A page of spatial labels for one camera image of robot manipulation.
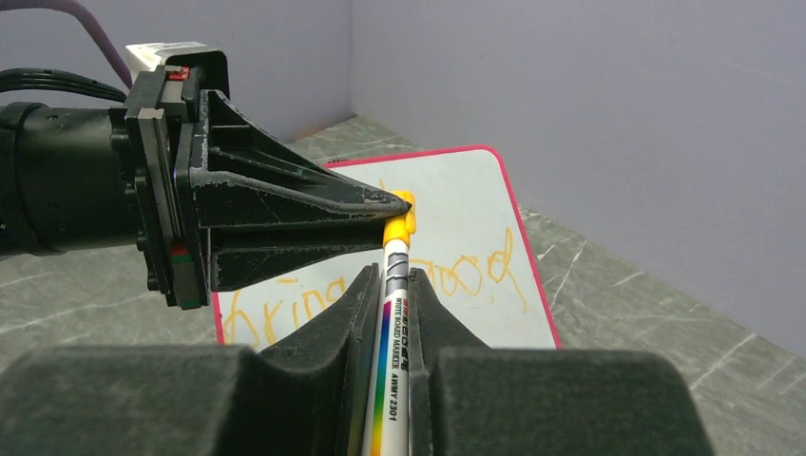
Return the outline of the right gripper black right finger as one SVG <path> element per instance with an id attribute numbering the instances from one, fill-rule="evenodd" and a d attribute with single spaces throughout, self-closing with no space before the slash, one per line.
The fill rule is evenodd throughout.
<path id="1" fill-rule="evenodd" d="M 708 455 L 689 389 L 647 351 L 494 349 L 409 285 L 414 455 Z"/>

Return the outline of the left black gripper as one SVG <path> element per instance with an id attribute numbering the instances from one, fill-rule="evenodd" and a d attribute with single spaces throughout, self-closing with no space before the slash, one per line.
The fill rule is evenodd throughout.
<path id="1" fill-rule="evenodd" d="M 212 241 L 210 289 L 232 292 L 379 249 L 382 223 L 410 210 L 389 191 L 299 155 L 206 89 L 229 89 L 219 49 L 140 72 L 109 111 L 146 285 L 168 306 L 195 310 L 210 301 L 196 213 L 203 227 L 258 230 Z"/>

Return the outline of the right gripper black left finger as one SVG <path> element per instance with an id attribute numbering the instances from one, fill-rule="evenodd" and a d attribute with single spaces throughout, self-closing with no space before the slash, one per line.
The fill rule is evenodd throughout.
<path id="1" fill-rule="evenodd" d="M 63 346 L 1 376 L 5 455 L 357 455 L 379 271 L 263 351 Z"/>

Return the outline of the white marker pen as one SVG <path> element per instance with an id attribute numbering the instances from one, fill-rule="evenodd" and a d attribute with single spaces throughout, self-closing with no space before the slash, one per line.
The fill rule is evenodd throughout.
<path id="1" fill-rule="evenodd" d="M 409 444 L 409 247 L 383 252 L 374 358 L 365 415 L 364 455 L 407 455 Z"/>

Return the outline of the red-framed whiteboard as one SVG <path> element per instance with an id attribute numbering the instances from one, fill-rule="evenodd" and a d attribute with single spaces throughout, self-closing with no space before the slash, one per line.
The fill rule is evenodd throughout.
<path id="1" fill-rule="evenodd" d="M 415 198 L 411 264 L 441 304 L 494 348 L 556 349 L 536 260 L 501 156 L 484 145 L 336 161 L 333 169 Z M 378 251 L 335 257 L 215 294 L 222 344 L 264 349 L 334 304 Z"/>

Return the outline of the yellow marker cap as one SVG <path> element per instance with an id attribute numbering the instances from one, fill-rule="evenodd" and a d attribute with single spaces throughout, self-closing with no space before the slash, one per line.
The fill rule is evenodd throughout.
<path id="1" fill-rule="evenodd" d="M 392 241 L 403 242 L 407 247 L 411 246 L 411 238 L 416 233 L 416 200 L 411 191 L 393 190 L 392 194 L 401 198 L 409 204 L 408 210 L 400 216 L 395 216 L 386 221 L 383 230 L 383 247 Z"/>

